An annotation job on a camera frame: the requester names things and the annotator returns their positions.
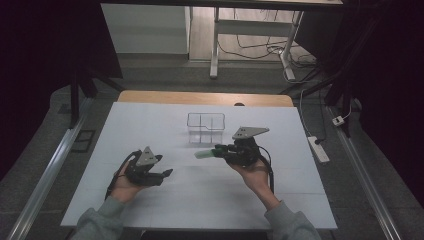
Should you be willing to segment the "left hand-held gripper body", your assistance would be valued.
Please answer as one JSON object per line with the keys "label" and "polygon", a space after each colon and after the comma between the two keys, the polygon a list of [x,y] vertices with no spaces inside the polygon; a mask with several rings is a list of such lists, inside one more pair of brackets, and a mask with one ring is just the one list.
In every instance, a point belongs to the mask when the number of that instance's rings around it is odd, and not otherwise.
{"label": "left hand-held gripper body", "polygon": [[155,155],[147,146],[144,150],[132,152],[126,159],[128,166],[125,175],[128,180],[138,186],[160,186],[163,179],[157,177],[158,173],[150,173],[156,162]]}

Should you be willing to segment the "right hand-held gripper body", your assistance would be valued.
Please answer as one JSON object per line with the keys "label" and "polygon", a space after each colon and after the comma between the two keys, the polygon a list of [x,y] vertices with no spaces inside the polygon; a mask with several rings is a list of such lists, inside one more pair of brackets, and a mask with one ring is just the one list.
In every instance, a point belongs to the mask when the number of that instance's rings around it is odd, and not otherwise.
{"label": "right hand-held gripper body", "polygon": [[225,160],[234,165],[251,166],[262,158],[254,137],[268,132],[267,127],[241,126],[232,136],[233,144],[228,145]]}

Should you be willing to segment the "green highlighter pen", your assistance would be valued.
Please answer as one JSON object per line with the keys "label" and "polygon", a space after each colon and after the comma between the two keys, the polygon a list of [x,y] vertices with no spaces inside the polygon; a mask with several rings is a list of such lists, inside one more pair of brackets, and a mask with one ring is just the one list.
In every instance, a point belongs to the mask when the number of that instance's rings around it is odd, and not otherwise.
{"label": "green highlighter pen", "polygon": [[215,150],[211,149],[211,150],[198,151],[194,154],[194,156],[197,159],[212,158],[215,156]]}

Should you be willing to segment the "person's left hand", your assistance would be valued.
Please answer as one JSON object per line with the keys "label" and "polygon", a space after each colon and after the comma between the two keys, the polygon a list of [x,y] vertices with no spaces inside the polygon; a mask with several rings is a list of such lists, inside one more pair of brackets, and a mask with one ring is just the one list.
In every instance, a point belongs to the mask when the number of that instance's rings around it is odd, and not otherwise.
{"label": "person's left hand", "polygon": [[110,196],[121,203],[128,203],[132,201],[136,195],[145,189],[145,186],[138,186],[131,183],[125,175],[128,164],[120,170],[117,180],[112,187]]}

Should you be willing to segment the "person's right hand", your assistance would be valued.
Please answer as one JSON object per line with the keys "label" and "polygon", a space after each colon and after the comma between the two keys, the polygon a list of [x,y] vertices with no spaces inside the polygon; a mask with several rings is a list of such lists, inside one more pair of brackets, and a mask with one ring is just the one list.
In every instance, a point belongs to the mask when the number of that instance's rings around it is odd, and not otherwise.
{"label": "person's right hand", "polygon": [[257,196],[265,196],[271,193],[268,184],[268,170],[260,160],[247,167],[234,164],[230,164],[230,167],[241,175],[246,186]]}

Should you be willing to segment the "clear plastic organizer box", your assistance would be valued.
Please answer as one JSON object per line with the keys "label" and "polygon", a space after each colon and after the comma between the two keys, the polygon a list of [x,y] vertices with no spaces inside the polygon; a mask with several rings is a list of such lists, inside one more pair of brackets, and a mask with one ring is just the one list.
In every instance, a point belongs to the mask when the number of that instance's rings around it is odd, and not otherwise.
{"label": "clear plastic organizer box", "polygon": [[189,113],[186,125],[190,143],[220,144],[225,130],[225,115],[223,113]]}

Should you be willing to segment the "white table sheet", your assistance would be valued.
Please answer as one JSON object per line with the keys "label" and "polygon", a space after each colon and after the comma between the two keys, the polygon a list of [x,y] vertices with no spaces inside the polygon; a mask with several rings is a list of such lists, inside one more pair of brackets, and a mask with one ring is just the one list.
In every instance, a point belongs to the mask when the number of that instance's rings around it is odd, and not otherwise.
{"label": "white table sheet", "polygon": [[240,175],[219,158],[198,159],[186,125],[191,113],[222,113],[222,141],[242,126],[264,127],[258,145],[272,158],[274,191],[318,229],[336,222],[313,154],[294,107],[113,104],[86,170],[62,220],[73,226],[88,208],[99,208],[114,172],[132,152],[150,147],[162,160],[154,171],[170,170],[159,187],[141,191],[126,206],[127,227],[142,229],[254,231],[269,227],[260,200]]}

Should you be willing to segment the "wooden table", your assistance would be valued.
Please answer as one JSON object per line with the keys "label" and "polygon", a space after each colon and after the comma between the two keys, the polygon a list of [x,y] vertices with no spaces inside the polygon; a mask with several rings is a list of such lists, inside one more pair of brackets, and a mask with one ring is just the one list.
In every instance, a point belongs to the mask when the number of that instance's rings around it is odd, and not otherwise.
{"label": "wooden table", "polygon": [[293,107],[287,95],[241,94],[241,93],[202,93],[171,91],[122,91],[118,102],[192,104],[220,106]]}

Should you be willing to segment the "white power strip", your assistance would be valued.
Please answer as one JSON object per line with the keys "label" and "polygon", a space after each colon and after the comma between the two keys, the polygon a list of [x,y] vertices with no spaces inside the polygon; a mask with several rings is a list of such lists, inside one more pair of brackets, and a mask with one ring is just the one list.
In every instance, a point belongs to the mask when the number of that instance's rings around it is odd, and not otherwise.
{"label": "white power strip", "polygon": [[310,136],[310,137],[307,138],[312,151],[314,152],[314,154],[316,155],[316,157],[318,158],[318,161],[320,163],[327,163],[327,162],[329,162],[330,159],[329,159],[328,155],[326,154],[326,152],[325,152],[324,148],[322,147],[322,145],[321,144],[316,145],[314,143],[314,141],[316,139],[318,139],[318,138],[315,137],[315,136]]}

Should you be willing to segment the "black stand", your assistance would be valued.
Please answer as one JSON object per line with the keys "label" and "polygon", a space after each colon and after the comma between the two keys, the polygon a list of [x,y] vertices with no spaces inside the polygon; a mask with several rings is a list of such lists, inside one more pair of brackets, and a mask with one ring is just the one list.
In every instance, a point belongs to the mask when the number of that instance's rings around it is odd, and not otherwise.
{"label": "black stand", "polygon": [[360,42],[362,36],[362,28],[350,27],[348,30],[350,33],[345,34],[341,46],[328,60],[322,63],[318,67],[317,72],[314,73],[314,75],[317,75],[322,70],[322,67],[327,67],[330,69],[331,74],[320,83],[310,88],[303,89],[295,95],[294,98],[301,99],[330,86],[324,97],[324,103],[326,106],[335,106],[339,99],[342,99],[341,114],[344,123],[339,125],[339,128],[347,137],[350,137],[349,116],[351,113],[350,101],[352,93],[348,75],[357,57],[357,52],[361,50],[361,47],[357,47],[357,44]]}
{"label": "black stand", "polygon": [[122,92],[125,90],[123,86],[114,81],[111,77],[101,73],[94,67],[79,66],[70,79],[70,90],[71,90],[71,122],[70,129],[74,129],[77,126],[78,121],[82,115],[80,109],[80,97],[79,92],[82,91],[84,96],[88,99],[93,99],[97,96],[98,90],[94,84],[94,80],[98,79],[102,83],[105,83],[112,89]]}

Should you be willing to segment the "white cabinet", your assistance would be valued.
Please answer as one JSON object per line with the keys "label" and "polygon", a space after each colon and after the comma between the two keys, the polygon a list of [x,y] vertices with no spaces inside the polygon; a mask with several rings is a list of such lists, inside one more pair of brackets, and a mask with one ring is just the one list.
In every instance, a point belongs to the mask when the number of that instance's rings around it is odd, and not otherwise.
{"label": "white cabinet", "polygon": [[190,8],[101,4],[117,53],[187,54]]}

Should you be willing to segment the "dark curtain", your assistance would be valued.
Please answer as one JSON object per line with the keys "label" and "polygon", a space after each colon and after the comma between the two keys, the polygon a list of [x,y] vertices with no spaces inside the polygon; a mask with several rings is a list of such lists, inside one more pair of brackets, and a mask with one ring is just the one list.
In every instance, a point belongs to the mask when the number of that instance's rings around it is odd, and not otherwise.
{"label": "dark curtain", "polygon": [[306,12],[301,43],[326,61],[362,28],[348,75],[361,127],[424,208],[424,0],[342,2]]}
{"label": "dark curtain", "polygon": [[85,69],[120,78],[102,0],[0,0],[0,180],[41,125],[52,93]]}

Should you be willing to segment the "black floor frame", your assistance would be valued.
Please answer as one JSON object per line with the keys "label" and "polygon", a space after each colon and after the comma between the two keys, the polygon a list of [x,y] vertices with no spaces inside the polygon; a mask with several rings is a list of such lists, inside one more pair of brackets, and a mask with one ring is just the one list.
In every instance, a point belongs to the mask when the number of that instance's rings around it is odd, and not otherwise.
{"label": "black floor frame", "polygon": [[81,130],[71,148],[73,153],[87,153],[93,142],[95,130]]}

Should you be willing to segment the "metal floor rail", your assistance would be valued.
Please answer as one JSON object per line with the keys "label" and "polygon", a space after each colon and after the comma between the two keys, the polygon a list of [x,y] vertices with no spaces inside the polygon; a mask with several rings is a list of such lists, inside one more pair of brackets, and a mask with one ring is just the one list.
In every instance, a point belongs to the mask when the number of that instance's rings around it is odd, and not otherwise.
{"label": "metal floor rail", "polygon": [[80,116],[74,126],[65,132],[6,240],[25,240],[71,150],[73,142],[87,119],[93,101],[93,98],[85,98],[82,101],[79,107]]}
{"label": "metal floor rail", "polygon": [[385,202],[380,196],[370,174],[367,171],[352,139],[340,127],[335,127],[337,135],[351,162],[368,202],[375,212],[376,218],[387,240],[402,240],[398,227],[391,216]]}

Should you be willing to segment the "white desk frame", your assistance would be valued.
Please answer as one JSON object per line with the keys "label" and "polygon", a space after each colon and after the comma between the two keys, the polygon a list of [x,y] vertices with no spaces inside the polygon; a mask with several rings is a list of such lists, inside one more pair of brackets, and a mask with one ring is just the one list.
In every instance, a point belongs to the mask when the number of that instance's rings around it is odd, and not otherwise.
{"label": "white desk frame", "polygon": [[286,37],[287,42],[283,50],[278,51],[279,59],[283,65],[284,74],[288,81],[296,80],[292,67],[289,62],[289,54],[292,44],[295,40],[298,27],[303,15],[302,11],[294,11],[293,19],[290,23],[286,22],[266,22],[266,21],[248,21],[223,19],[219,17],[220,8],[214,8],[213,25],[213,45],[210,65],[210,78],[216,79],[218,75],[218,37],[219,35],[248,35],[248,36],[269,36]]}

